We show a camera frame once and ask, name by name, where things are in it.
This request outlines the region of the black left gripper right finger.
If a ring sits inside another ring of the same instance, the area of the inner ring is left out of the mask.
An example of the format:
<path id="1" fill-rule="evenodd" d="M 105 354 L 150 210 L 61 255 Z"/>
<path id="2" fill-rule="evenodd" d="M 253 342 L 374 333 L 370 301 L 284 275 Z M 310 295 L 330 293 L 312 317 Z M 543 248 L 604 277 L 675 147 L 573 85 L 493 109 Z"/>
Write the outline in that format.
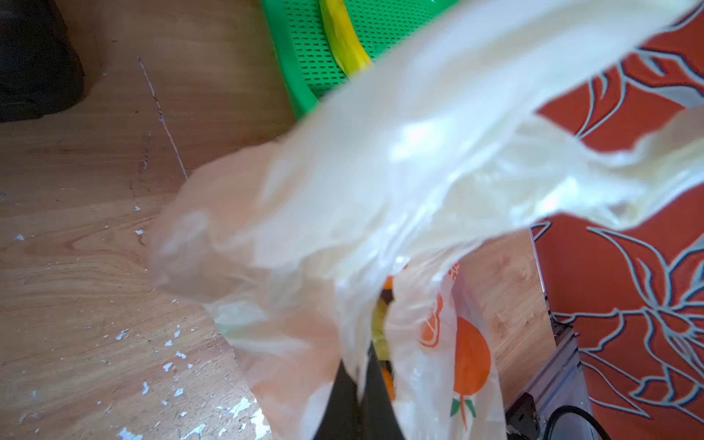
<path id="1" fill-rule="evenodd" d="M 361 401 L 361 438 L 403 440 L 374 346 L 370 345 L 368 354 L 370 360 Z"/>

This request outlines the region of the orange printed plastic bag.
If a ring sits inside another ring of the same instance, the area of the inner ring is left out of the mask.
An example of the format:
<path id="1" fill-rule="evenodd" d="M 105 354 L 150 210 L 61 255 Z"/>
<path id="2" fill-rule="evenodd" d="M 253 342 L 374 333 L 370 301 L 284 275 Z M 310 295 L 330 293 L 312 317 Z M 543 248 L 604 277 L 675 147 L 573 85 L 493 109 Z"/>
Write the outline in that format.
<path id="1" fill-rule="evenodd" d="M 154 286 L 203 304 L 279 439 L 314 439 L 374 346 L 403 439 L 504 439 L 451 270 L 558 213 L 636 227 L 703 180 L 703 112 L 601 153 L 539 115 L 692 1 L 469 1 L 283 139 L 196 170 L 150 231 Z"/>

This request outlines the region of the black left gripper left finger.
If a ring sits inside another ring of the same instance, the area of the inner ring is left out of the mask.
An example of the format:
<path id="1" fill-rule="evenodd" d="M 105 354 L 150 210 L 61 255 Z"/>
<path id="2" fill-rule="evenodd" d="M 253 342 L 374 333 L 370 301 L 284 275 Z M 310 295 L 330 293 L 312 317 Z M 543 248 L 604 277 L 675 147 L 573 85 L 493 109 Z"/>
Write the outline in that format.
<path id="1" fill-rule="evenodd" d="M 340 362 L 331 394 L 314 440 L 361 439 L 361 408 L 358 385 Z"/>

